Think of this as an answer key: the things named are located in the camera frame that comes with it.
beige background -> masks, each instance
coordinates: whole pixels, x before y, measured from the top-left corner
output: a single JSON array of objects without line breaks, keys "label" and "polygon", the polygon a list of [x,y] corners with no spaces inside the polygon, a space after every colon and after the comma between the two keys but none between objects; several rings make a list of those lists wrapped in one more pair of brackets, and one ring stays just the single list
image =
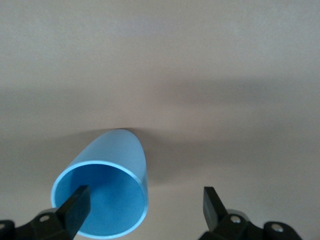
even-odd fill
[{"label": "beige background", "polygon": [[121,239],[198,239],[213,186],[320,240],[319,42],[313,0],[2,0],[1,219],[49,208],[68,163],[129,128],[150,205]]}]

cylindrical container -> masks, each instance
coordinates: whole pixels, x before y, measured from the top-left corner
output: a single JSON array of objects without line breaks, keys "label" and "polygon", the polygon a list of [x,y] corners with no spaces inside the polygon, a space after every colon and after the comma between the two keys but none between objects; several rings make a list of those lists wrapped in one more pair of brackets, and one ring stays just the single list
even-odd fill
[{"label": "cylindrical container", "polygon": [[115,129],[95,139],[54,182],[52,206],[60,207],[80,185],[90,186],[91,197],[80,235],[113,239],[137,228],[148,210],[146,159],[138,138]]}]

plastic cup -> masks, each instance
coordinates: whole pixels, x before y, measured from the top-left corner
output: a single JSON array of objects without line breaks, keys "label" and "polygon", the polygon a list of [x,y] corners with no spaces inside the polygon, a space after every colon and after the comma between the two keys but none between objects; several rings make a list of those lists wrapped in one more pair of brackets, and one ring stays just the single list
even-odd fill
[{"label": "plastic cup", "polygon": [[136,229],[148,210],[148,177],[138,138],[111,130],[90,143],[53,184],[51,203],[60,207],[80,186],[90,186],[91,211],[79,234],[113,239]]}]

silver screw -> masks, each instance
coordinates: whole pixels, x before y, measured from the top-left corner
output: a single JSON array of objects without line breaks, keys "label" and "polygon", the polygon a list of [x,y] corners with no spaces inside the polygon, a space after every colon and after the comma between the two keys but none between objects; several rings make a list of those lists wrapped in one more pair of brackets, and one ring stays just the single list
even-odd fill
[{"label": "silver screw", "polygon": [[234,222],[235,224],[241,223],[240,217],[238,217],[238,216],[236,216],[236,215],[231,216],[230,219],[231,219],[231,221]]},{"label": "silver screw", "polygon": [[49,218],[50,218],[49,215],[44,215],[44,216],[42,216],[42,217],[39,218],[39,221],[40,221],[40,222],[44,222],[44,221],[49,220]]},{"label": "silver screw", "polygon": [[282,233],[284,231],[283,227],[276,223],[272,224],[271,228],[278,233]]}]

